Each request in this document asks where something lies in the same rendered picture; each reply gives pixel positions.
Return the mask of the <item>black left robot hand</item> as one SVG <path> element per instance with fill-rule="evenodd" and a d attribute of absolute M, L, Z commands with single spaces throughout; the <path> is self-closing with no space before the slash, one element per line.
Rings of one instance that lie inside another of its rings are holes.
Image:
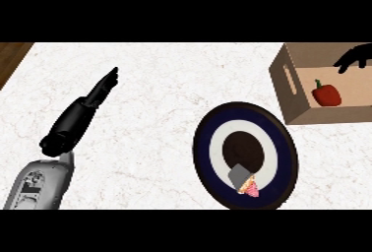
<path fill-rule="evenodd" d="M 96 110 L 118 84 L 118 68 L 97 82 L 87 96 L 81 96 L 61 113 L 47 135 L 41 139 L 43 154 L 52 158 L 68 153 L 86 133 Z"/>

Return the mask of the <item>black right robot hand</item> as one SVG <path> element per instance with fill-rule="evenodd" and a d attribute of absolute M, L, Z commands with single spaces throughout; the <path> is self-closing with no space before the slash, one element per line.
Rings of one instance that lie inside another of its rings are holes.
<path fill-rule="evenodd" d="M 347 71 L 348 66 L 359 62 L 359 67 L 366 67 L 366 62 L 372 59 L 372 42 L 354 46 L 341 55 L 340 59 L 334 63 L 334 67 L 338 68 L 338 73 L 343 74 Z"/>

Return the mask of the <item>cardboard box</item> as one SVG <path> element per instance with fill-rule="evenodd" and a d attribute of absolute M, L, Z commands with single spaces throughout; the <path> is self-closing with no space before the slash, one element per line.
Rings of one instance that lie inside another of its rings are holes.
<path fill-rule="evenodd" d="M 288 125 L 372 122 L 372 60 L 334 67 L 362 42 L 285 42 L 269 67 Z"/>

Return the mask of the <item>red bell pepper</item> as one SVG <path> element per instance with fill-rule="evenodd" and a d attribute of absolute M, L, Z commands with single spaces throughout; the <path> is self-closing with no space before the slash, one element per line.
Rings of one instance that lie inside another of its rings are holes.
<path fill-rule="evenodd" d="M 341 96 L 334 85 L 323 85 L 320 80 L 316 80 L 316 88 L 313 89 L 313 97 L 320 106 L 340 106 Z"/>

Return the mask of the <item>dark blue round plate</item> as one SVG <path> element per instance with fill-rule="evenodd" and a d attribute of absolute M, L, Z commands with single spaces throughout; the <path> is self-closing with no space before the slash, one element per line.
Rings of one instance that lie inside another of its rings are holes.
<path fill-rule="evenodd" d="M 298 155 L 289 132 L 264 108 L 241 101 L 219 105 L 198 125 L 192 153 L 205 189 L 227 208 L 279 208 L 295 187 Z M 257 198 L 233 188 L 229 172 L 238 163 L 254 174 Z"/>

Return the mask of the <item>grey and pink wedge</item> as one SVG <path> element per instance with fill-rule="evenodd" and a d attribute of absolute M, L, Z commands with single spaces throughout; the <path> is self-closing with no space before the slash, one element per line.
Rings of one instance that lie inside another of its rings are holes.
<path fill-rule="evenodd" d="M 229 179 L 238 194 L 245 194 L 252 198 L 258 197 L 258 188 L 254 181 L 254 174 L 238 163 L 229 172 Z"/>

